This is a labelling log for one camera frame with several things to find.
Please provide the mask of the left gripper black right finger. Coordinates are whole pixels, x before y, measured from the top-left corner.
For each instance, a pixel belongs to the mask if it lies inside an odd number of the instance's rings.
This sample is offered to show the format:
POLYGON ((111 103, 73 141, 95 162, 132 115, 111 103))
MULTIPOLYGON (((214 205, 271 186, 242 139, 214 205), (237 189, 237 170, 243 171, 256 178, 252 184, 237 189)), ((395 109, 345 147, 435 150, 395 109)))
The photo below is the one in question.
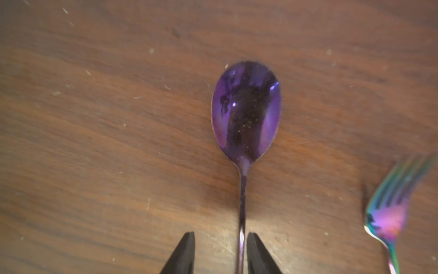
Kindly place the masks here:
POLYGON ((256 233, 250 232, 248 234, 246 244, 249 274, 282 274, 276 262, 256 233))

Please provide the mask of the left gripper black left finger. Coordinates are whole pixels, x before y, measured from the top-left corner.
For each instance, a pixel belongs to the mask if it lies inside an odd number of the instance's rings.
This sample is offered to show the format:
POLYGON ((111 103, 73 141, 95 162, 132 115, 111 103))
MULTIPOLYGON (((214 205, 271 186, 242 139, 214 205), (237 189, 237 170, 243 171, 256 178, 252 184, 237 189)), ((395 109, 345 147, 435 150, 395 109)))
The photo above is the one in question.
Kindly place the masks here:
POLYGON ((193 274, 195 266, 195 233, 186 232, 165 263, 160 274, 193 274))

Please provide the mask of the rainbow iridescent fork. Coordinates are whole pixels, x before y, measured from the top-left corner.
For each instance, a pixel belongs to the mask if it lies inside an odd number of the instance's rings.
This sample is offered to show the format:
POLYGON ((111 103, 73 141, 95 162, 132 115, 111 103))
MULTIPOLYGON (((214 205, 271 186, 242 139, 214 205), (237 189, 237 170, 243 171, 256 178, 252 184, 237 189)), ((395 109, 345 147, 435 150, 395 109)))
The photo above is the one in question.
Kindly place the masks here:
POLYGON ((406 225, 410 197, 437 158, 437 153, 420 154, 395 163, 367 203, 364 229, 386 249, 392 274, 400 272, 395 247, 406 225))

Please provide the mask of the purple spoon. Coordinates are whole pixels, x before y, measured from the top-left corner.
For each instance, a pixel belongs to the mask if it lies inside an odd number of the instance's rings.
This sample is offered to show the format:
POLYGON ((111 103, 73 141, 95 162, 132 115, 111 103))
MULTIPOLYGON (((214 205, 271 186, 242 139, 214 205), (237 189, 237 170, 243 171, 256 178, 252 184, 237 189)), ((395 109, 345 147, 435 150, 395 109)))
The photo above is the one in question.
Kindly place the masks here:
POLYGON ((238 274, 244 271, 248 172, 272 144, 278 130, 280 110, 278 79, 267 66, 256 61, 241 61, 227 68, 212 95, 214 135, 240 175, 238 274))

